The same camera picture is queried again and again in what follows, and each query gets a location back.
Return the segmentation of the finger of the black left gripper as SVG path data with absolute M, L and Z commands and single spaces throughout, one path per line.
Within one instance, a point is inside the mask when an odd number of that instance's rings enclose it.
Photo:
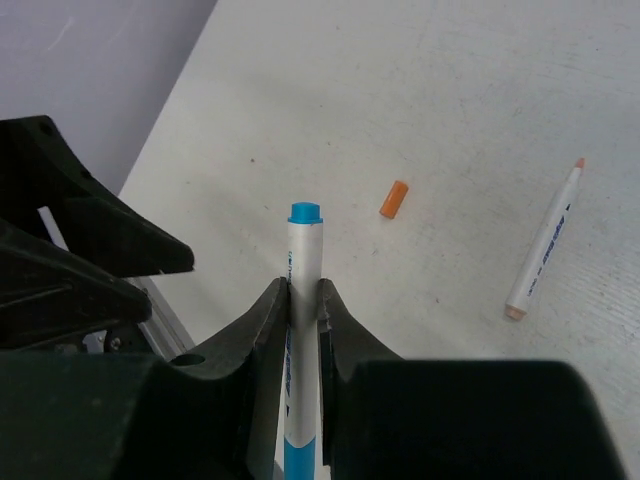
M 151 315 L 128 282 L 1 222 L 1 347 L 28 349 Z
M 120 278 L 190 272 L 191 248 L 104 187 L 46 116 L 1 122 L 1 218 L 43 239 L 46 207 L 71 253 Z

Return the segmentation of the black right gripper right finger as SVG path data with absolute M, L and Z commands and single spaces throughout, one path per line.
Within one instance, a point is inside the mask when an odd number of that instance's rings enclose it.
M 400 362 L 350 313 L 335 284 L 317 288 L 322 462 L 332 475 L 365 475 L 380 426 L 375 365 Z

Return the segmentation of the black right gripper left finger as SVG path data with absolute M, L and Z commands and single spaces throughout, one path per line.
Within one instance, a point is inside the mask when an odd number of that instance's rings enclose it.
M 272 478 L 288 314 L 279 277 L 246 313 L 173 360 L 181 478 Z

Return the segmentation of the blue capped white pen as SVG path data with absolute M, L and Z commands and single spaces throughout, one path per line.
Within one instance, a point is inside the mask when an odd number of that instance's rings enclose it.
M 294 203 L 287 227 L 290 320 L 285 341 L 283 471 L 286 479 L 312 479 L 319 384 L 316 289 L 323 259 L 320 206 Z

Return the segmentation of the orange pen cap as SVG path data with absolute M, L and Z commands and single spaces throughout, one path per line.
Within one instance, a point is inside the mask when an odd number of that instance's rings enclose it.
M 387 219 L 394 219 L 408 191 L 409 187 L 405 182 L 396 180 L 381 205 L 379 213 Z

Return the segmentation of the orange capped white pen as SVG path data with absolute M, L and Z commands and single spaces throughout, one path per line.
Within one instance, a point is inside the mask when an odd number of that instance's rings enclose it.
M 578 159 L 545 212 L 544 219 L 536 231 L 527 256 L 505 301 L 504 314 L 511 320 L 520 321 L 529 311 L 531 299 L 577 198 L 584 167 L 585 159 Z

